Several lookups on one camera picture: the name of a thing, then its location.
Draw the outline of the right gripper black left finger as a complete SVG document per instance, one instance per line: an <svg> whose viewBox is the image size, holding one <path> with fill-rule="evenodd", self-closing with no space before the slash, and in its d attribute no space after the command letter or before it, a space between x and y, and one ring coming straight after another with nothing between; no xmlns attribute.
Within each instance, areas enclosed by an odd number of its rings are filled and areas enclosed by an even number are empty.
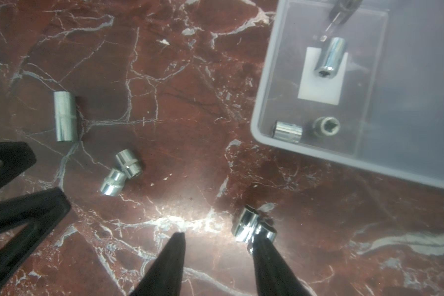
<svg viewBox="0 0 444 296"><path fill-rule="evenodd" d="M186 253L184 233L174 233L131 296L179 296Z"/></svg>

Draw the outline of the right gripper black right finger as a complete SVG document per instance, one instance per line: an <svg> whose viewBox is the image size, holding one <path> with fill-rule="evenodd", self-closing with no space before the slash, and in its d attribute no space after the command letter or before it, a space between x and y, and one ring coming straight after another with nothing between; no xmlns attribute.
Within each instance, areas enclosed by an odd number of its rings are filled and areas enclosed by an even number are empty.
<svg viewBox="0 0 444 296"><path fill-rule="evenodd" d="M267 237L255 235L252 257L259 296L311 295Z"/></svg>

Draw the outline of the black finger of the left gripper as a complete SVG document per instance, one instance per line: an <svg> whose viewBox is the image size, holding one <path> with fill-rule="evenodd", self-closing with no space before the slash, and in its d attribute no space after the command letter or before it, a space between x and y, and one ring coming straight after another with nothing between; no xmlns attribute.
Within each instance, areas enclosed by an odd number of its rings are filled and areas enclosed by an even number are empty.
<svg viewBox="0 0 444 296"><path fill-rule="evenodd" d="M58 187L0 202L0 234L22 228L0 249L0 290L70 209Z"/></svg>
<svg viewBox="0 0 444 296"><path fill-rule="evenodd" d="M0 189L36 162L36 155L27 143L0 143Z"/></svg>

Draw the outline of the small steel socket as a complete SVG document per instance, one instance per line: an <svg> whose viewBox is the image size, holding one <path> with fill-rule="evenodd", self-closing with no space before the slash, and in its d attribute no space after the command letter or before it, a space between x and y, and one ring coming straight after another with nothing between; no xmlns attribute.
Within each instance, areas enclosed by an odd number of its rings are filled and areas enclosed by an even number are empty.
<svg viewBox="0 0 444 296"><path fill-rule="evenodd" d="M319 117L313 122L313 133L317 137L335 136L340 131L340 122L335 117Z"/></svg>

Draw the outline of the grey plastic storage box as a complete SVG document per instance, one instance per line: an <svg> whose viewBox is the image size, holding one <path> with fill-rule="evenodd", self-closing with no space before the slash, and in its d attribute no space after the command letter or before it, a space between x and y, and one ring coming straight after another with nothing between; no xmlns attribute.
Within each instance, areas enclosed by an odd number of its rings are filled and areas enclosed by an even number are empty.
<svg viewBox="0 0 444 296"><path fill-rule="evenodd" d="M333 79L324 42L347 42ZM313 122L340 131L317 137ZM277 121L303 128L273 139ZM250 130L266 145L444 189L444 1L280 1Z"/></svg>

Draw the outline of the long steel socket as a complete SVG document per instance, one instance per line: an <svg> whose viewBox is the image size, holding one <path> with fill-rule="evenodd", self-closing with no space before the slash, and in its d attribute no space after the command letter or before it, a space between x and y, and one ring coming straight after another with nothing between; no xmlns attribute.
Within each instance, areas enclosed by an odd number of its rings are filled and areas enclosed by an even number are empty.
<svg viewBox="0 0 444 296"><path fill-rule="evenodd" d="M346 50L345 39L339 37L327 39L323 44L314 73L321 78L333 79L340 70Z"/></svg>

